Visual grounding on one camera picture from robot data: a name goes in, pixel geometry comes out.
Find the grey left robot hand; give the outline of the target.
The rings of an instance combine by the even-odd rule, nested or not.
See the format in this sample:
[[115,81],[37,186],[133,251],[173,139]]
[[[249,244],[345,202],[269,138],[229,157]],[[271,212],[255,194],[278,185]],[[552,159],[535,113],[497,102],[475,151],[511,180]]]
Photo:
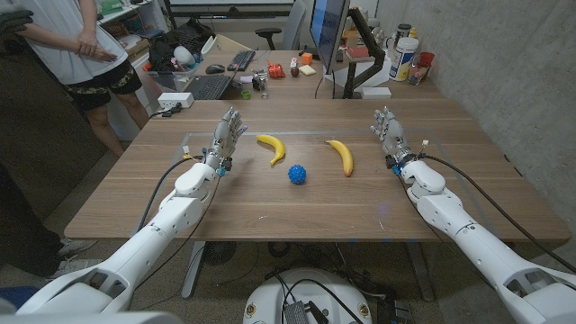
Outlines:
[[231,156],[235,151],[239,137],[248,129],[242,125],[241,115],[233,107],[223,115],[217,124],[211,145],[204,158],[204,164],[219,171],[231,170]]

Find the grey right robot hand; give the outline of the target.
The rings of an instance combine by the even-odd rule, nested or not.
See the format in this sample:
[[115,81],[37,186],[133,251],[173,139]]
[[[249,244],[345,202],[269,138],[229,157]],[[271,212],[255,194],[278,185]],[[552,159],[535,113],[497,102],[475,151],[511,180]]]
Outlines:
[[386,167],[395,175],[399,175],[401,170],[416,158],[416,155],[411,150],[404,129],[393,112],[384,107],[382,111],[374,111],[374,118],[376,125],[371,126],[370,129],[382,144]]

